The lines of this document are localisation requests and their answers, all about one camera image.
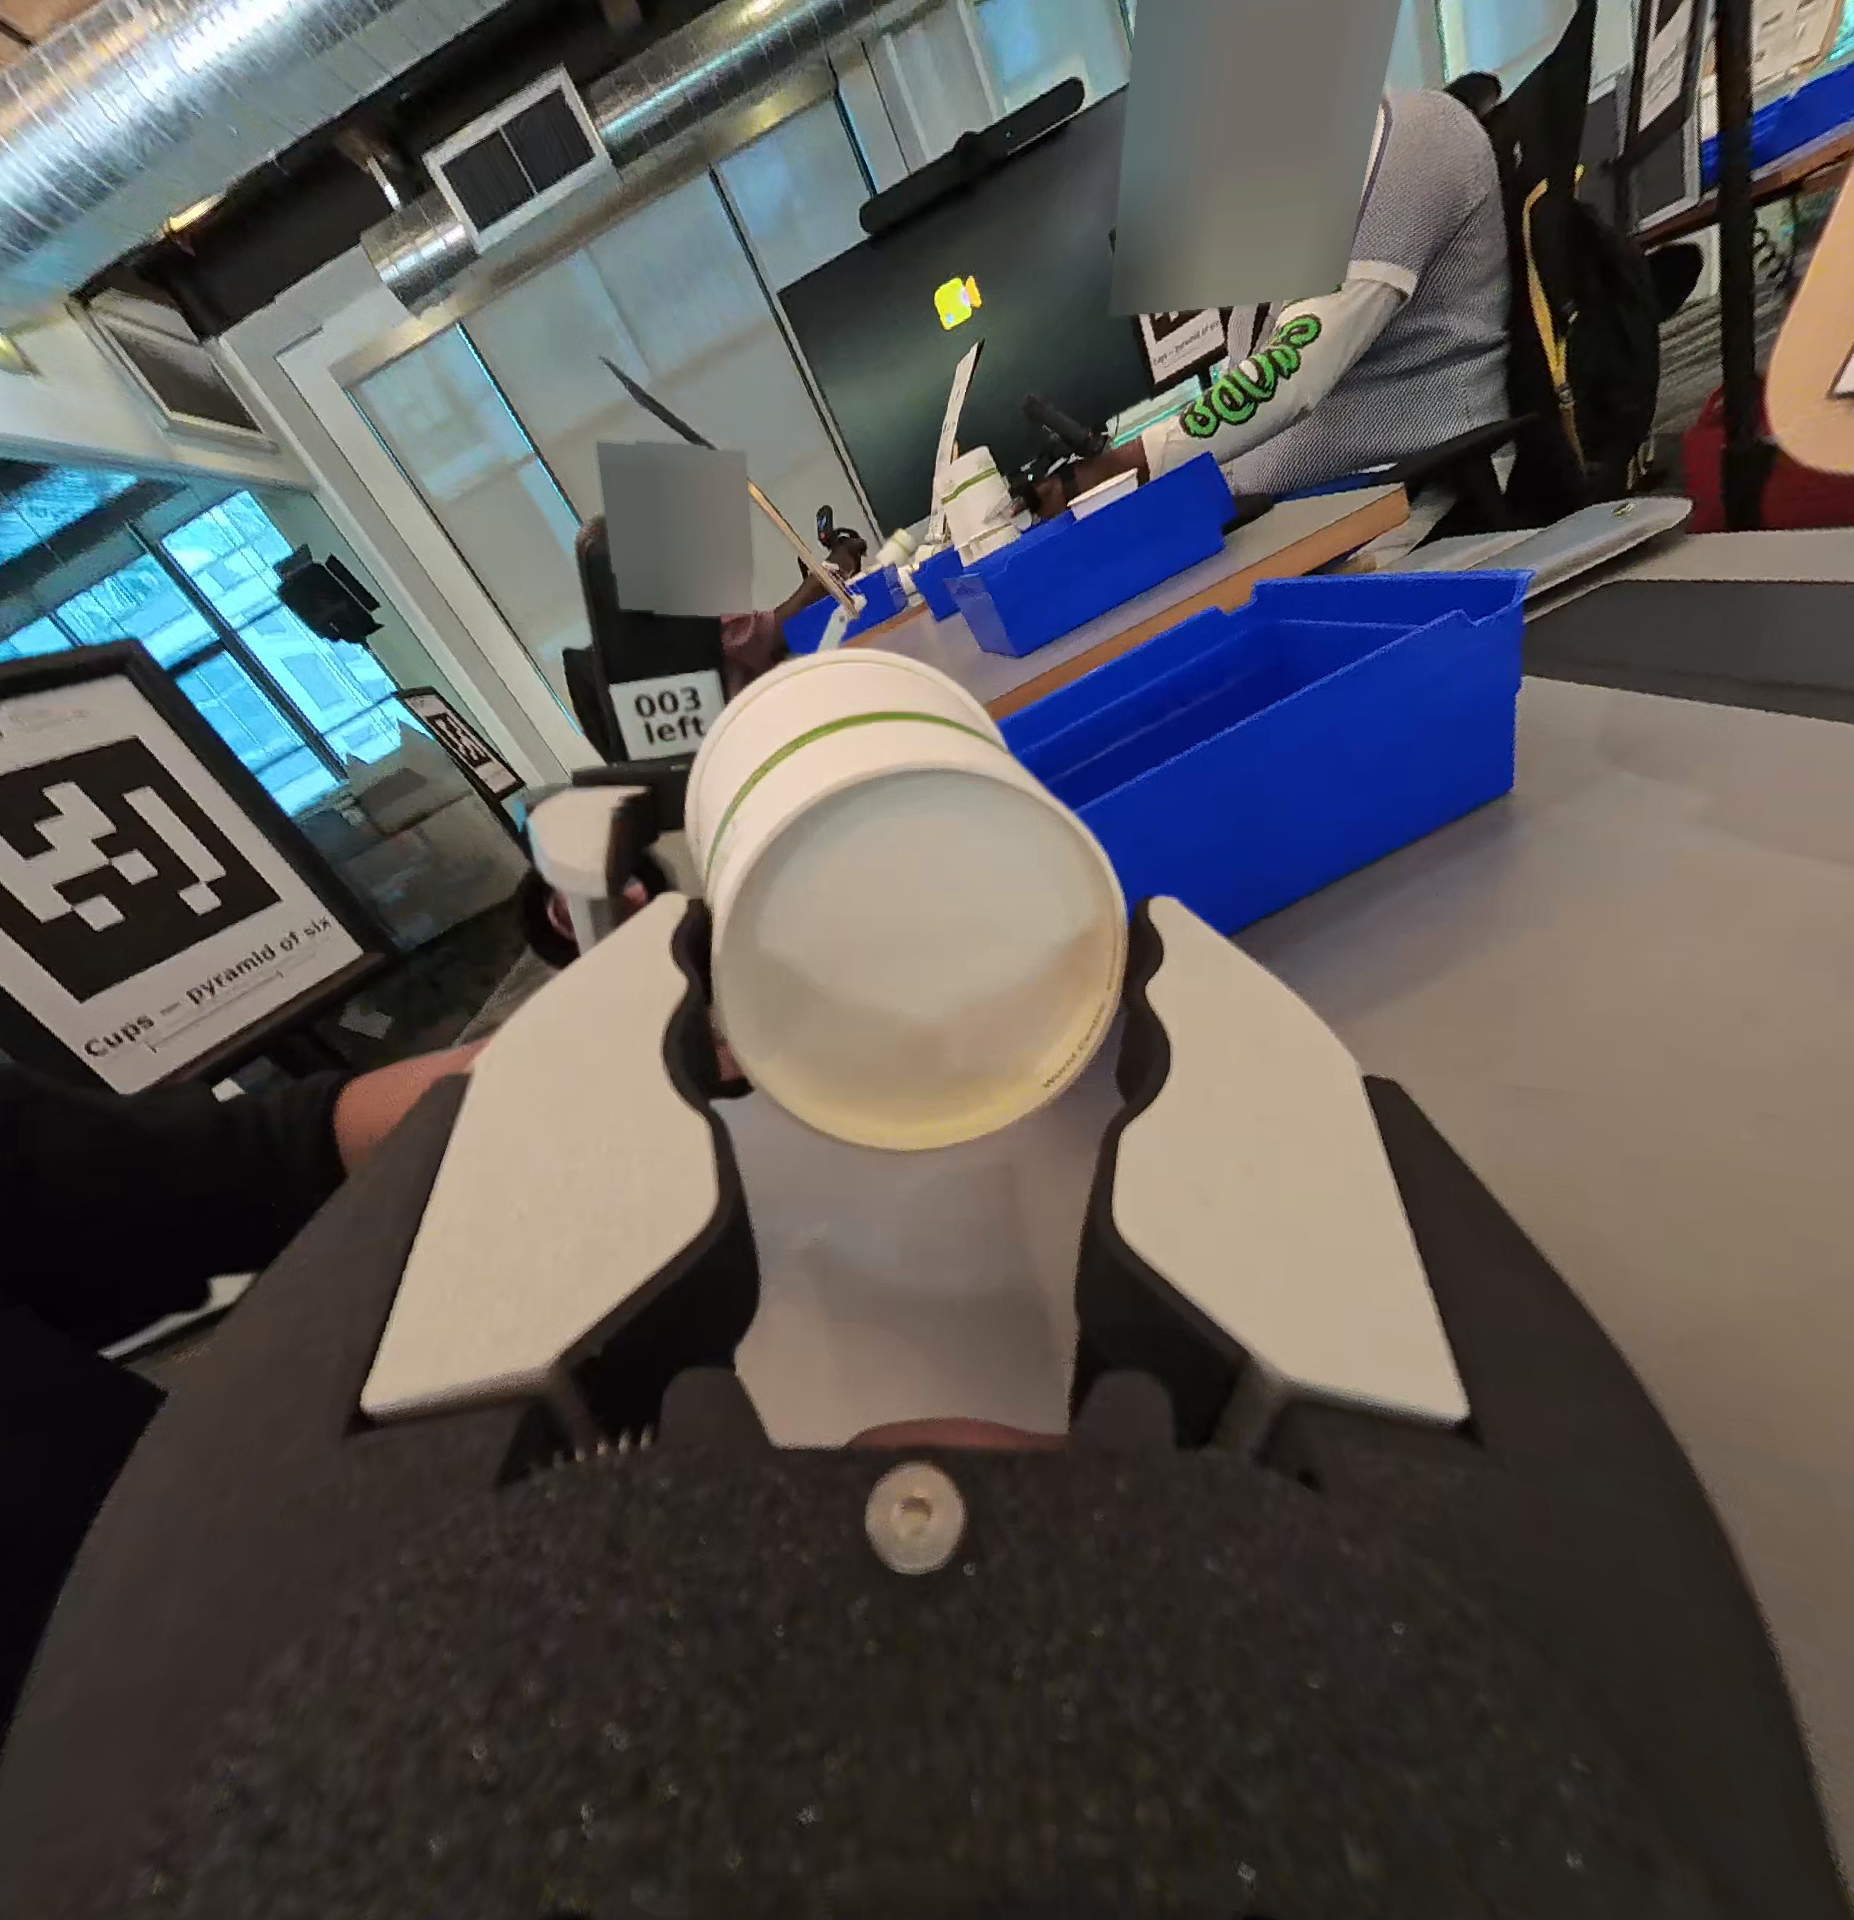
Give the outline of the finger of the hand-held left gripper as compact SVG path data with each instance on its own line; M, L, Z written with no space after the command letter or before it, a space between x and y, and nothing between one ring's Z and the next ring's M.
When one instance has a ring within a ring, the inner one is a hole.
M658 834L653 781L575 781L532 805L532 867L559 893L624 893Z

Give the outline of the black wall screen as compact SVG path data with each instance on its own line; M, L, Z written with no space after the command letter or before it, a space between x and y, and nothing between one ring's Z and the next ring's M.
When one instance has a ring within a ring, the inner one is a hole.
M988 446L1006 471L1048 452L1027 396L1106 430L1152 394L1137 321L1111 302L1124 103L1124 89L1087 103L995 179L780 291L882 529L930 517L944 408L972 347L954 442Z

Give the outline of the framed marker sign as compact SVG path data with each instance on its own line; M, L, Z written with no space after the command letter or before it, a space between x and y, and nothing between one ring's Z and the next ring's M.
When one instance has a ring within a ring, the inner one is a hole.
M0 665L0 1058L217 1082L393 959L145 646Z
M459 711L459 705L436 686L411 686L393 692L398 704L418 723L425 734L453 761L495 813L528 790L521 775L495 749L487 737Z

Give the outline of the red bag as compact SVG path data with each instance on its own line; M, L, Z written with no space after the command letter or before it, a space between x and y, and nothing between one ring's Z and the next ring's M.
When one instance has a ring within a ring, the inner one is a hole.
M1681 441L1684 494L1694 502L1688 517L1694 534L1730 529L1721 490L1724 447L1728 401L1724 388L1713 388ZM1854 526L1854 476L1804 468L1778 452L1763 484L1760 525L1771 533Z

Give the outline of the person's left black sleeve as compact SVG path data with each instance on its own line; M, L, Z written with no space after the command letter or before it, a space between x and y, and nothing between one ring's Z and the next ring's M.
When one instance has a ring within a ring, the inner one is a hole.
M125 1097L0 1068L0 1319L100 1350L266 1269L343 1187L343 1090Z

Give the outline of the stack of white paper cups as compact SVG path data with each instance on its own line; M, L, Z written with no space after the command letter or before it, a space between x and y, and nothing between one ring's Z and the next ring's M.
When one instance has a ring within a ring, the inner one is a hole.
M1010 485L1010 476L1003 472L988 446L961 452L938 472L934 510L961 567L1000 555L1034 525L1034 513Z

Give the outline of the person's left forearm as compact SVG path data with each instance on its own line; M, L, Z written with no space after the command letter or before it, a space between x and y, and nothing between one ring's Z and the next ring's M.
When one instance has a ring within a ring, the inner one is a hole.
M427 1052L346 1082L332 1105L332 1132L346 1177L362 1170L436 1086L464 1077L487 1039Z

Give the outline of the ceiling air vent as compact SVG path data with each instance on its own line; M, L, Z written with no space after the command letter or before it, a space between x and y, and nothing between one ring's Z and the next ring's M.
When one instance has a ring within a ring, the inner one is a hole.
M620 183L566 69L551 69L429 147L425 166L476 253L531 227L582 188Z

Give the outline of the white paper cup green band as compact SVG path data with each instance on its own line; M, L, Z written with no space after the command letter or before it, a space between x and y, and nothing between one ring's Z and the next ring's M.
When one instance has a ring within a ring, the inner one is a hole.
M988 1137L1106 1044L1130 935L1111 859L925 663L844 646L750 684L684 836L730 1057L828 1137Z

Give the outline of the black video bar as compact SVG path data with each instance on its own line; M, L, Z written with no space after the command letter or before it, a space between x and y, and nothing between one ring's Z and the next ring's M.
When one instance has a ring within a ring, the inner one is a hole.
M1071 124L1084 105L1087 86L1082 78L1071 75L995 124L961 134L942 157L930 161L912 176L862 207L858 219L864 237L879 240L898 232L939 203L995 179L1015 157Z

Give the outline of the black studio light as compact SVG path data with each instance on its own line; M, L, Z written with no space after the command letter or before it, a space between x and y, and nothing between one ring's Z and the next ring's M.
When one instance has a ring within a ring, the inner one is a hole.
M275 574L281 605L317 638L366 646L384 631L381 601L339 559L317 559L311 547L296 547Z

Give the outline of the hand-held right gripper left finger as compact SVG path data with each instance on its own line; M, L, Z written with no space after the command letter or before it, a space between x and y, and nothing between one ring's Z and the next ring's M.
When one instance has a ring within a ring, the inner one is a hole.
M716 1110L702 902L659 897L480 1052L365 1375L369 1422L539 1405L569 1445L658 1433L738 1365L759 1243Z

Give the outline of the grey metal tray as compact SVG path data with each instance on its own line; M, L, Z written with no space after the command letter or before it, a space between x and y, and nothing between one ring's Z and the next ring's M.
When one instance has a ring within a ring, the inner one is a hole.
M1546 594L1581 582L1646 547L1686 533L1694 502L1681 494L1649 494L1581 509L1540 529L1504 529L1426 540L1392 562L1391 574L1528 574Z

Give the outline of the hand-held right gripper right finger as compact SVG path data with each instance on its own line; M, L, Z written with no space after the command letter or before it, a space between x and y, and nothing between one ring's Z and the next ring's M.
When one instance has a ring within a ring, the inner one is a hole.
M1243 1407L1459 1432L1471 1405L1348 1044L1181 902L1132 912L1122 1105L1077 1242L1076 1414L1152 1380L1179 1448Z

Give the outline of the wooden instruction board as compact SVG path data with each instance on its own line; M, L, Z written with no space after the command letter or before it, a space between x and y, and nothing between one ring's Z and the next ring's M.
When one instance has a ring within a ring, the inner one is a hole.
M1787 456L1854 476L1854 168L1782 327L1767 416Z

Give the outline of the black pole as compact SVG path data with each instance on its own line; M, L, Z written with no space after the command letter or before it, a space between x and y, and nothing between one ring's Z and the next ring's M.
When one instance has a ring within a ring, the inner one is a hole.
M1755 199L1755 6L1713 6L1721 282L1721 509L1728 529L1763 526L1772 447L1760 427L1757 199Z

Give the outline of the silver air duct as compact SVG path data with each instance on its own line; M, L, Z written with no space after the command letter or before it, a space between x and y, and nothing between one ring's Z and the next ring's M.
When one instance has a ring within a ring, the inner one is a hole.
M741 113L767 105L782 85L817 78L840 48L911 25L923 12L923 2L714 2L615 69L594 89L578 89L620 168L617 184L578 194L650 183L673 161L697 154L716 130L737 127ZM362 251L384 289L411 312L440 302L487 256L469 248L437 188L366 227Z
M54 308L495 2L98 2L0 71L0 305Z

